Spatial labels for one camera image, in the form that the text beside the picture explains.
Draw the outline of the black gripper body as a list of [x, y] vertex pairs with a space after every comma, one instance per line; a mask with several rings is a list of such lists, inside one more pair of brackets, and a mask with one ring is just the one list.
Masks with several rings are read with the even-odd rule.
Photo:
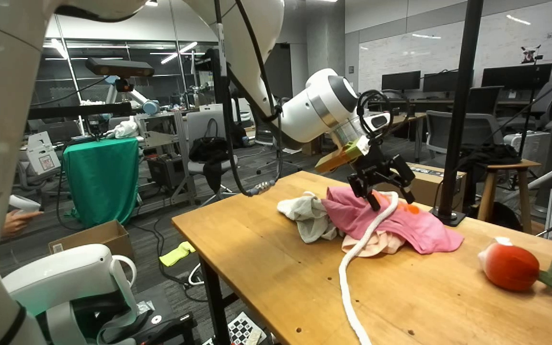
[[377, 153], [355, 161], [355, 172], [348, 178], [357, 197], [365, 197], [375, 211], [380, 211], [380, 201], [375, 197], [375, 186], [388, 182], [396, 186], [407, 203], [415, 201], [411, 184], [417, 174], [401, 155], [386, 157]]

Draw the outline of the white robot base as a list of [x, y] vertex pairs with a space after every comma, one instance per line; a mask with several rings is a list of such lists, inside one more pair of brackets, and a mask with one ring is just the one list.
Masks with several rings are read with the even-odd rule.
[[139, 345], [137, 276], [133, 259], [89, 243], [30, 262], [3, 282], [49, 345]]

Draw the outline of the person hand holding controller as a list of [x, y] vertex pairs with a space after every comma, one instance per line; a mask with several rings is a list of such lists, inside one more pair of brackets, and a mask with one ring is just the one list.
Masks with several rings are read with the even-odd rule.
[[41, 216], [41, 211], [9, 211], [3, 232], [16, 234], [24, 230], [37, 216]]

